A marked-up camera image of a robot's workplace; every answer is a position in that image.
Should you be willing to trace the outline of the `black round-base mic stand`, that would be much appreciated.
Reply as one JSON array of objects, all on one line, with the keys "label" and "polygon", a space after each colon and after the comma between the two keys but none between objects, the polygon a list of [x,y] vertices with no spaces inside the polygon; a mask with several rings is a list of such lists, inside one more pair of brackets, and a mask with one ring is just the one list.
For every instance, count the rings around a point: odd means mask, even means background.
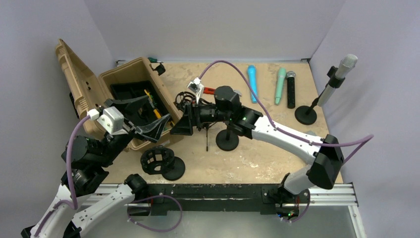
[{"label": "black round-base mic stand", "polygon": [[239,145],[239,136],[229,129],[221,130],[216,135],[216,145],[223,151],[233,151]]}]

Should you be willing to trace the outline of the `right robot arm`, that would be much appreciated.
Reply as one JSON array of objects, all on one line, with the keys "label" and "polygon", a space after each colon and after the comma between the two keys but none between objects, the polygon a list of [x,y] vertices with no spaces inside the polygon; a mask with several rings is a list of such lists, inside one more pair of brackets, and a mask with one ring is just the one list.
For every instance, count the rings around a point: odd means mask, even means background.
[{"label": "right robot arm", "polygon": [[344,164],[335,136],[328,134],[322,138],[271,122],[268,116],[242,105],[240,96],[229,86],[216,88],[213,96],[214,102],[211,103],[190,92],[178,93],[174,104],[183,115],[170,133],[191,136],[195,127],[201,130],[207,124],[223,122],[227,129],[221,132],[222,135],[231,133],[234,141],[220,138],[222,150],[235,149],[238,138],[244,136],[277,146],[308,162],[302,169],[286,175],[281,182],[278,195],[285,202],[313,186],[328,190],[334,187]]}]

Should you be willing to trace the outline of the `blue microphone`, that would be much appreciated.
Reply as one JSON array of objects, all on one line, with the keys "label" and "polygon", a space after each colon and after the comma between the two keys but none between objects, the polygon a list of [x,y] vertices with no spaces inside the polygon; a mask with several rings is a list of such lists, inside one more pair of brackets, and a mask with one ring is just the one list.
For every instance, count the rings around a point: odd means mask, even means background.
[{"label": "blue microphone", "polygon": [[256,68],[254,65],[250,65],[247,68],[247,74],[249,78],[249,84],[251,86],[251,100],[253,104],[257,103],[256,96],[258,95],[257,90],[257,77],[256,77]]}]

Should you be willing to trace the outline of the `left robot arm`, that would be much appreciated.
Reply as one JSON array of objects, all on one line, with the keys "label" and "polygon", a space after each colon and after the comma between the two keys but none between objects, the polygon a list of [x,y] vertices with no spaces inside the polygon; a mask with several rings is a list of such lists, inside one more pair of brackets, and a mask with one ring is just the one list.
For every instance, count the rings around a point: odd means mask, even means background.
[{"label": "left robot arm", "polygon": [[118,206],[146,200],[146,182],[135,174],[92,207],[81,208],[108,176],[105,169],[134,138],[159,141],[169,114],[145,125],[135,123],[140,108],[148,103],[148,96],[107,99],[80,119],[62,153],[66,171],[57,194],[41,220],[22,230],[22,237],[81,238]]}]

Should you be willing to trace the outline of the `black handheld microphone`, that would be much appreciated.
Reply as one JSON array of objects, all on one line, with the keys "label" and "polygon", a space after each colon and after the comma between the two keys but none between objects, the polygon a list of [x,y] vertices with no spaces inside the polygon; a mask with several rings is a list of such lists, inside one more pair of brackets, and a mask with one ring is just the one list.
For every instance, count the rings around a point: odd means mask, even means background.
[{"label": "black handheld microphone", "polygon": [[295,77],[296,74],[293,71],[288,71],[286,73],[287,80],[287,108],[295,108],[296,99],[295,99]]}]

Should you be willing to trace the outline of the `mint green microphone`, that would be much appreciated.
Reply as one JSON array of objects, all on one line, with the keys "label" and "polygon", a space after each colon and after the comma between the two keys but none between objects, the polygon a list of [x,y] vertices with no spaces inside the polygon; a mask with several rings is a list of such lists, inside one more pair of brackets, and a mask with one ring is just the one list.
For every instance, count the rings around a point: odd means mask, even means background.
[{"label": "mint green microphone", "polygon": [[276,105],[279,105],[280,103],[285,78],[286,78],[286,69],[281,67],[277,72],[277,81],[276,81],[276,89],[275,89],[275,97],[274,97],[274,102]]}]

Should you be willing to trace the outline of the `silver grey microphone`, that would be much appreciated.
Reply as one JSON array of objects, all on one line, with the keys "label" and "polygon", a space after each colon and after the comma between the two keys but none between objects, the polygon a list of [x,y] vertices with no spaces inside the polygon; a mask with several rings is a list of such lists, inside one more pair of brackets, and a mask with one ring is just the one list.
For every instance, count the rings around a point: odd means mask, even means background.
[{"label": "silver grey microphone", "polygon": [[353,54],[347,54],[340,61],[338,67],[332,66],[327,73],[329,81],[327,82],[325,89],[322,91],[318,98],[317,105],[322,107],[332,96],[334,91],[339,88],[345,80],[346,75],[356,66],[358,57]]}]

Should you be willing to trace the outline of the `black tripod shock-mount stand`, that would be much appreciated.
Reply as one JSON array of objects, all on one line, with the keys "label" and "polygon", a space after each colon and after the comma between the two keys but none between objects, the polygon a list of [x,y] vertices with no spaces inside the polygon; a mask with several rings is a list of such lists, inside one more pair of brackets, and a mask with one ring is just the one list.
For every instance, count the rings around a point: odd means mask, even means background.
[{"label": "black tripod shock-mount stand", "polygon": [[[196,101],[196,97],[193,93],[183,91],[176,95],[174,105],[179,110],[184,112],[185,107],[189,104],[200,104],[204,105],[205,110],[210,110],[210,106],[213,106],[213,103],[210,103],[204,99],[200,99],[198,102]],[[209,151],[209,140],[208,140],[208,129],[212,127],[215,122],[214,121],[204,121],[204,119],[201,119],[201,121],[204,123],[204,129],[206,130],[206,151]]]}]

